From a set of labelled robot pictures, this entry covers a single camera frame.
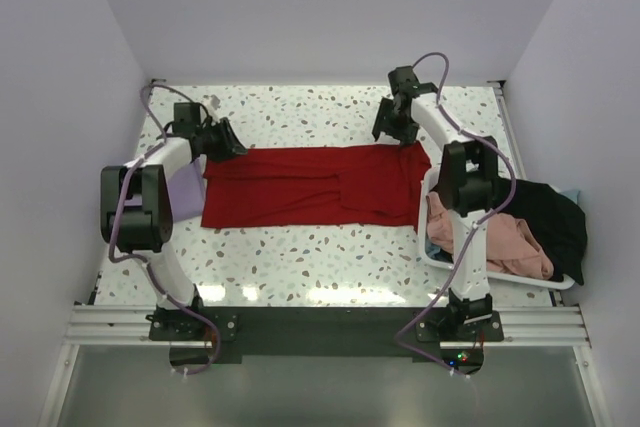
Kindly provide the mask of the red t shirt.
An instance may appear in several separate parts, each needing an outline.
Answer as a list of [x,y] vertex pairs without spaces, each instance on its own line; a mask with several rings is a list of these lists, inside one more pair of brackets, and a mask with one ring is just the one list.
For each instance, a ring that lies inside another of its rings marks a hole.
[[416,226],[421,182],[430,167],[418,143],[252,149],[207,163],[201,225]]

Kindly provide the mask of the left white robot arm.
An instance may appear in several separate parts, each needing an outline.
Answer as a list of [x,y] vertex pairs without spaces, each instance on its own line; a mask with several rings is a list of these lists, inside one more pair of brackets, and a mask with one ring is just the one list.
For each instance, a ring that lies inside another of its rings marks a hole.
[[156,306],[176,310],[171,325],[185,339],[205,332],[207,315],[195,307],[197,287],[171,245],[174,216],[168,183],[202,156],[224,162],[247,153],[228,118],[208,114],[200,103],[181,102],[148,151],[101,171],[100,232],[108,259],[113,264],[133,261],[143,269]]

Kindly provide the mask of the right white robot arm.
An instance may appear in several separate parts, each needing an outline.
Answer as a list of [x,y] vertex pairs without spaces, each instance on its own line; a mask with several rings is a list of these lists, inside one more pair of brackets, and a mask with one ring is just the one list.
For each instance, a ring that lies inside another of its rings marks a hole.
[[491,137],[480,137],[442,104],[441,90],[418,80],[411,66],[388,73],[389,98],[380,101],[372,135],[385,134],[403,146],[423,129],[442,152],[437,193],[449,211],[454,260],[445,326],[459,340],[469,339],[491,317],[493,301],[487,279],[486,222],[494,205],[499,150]]

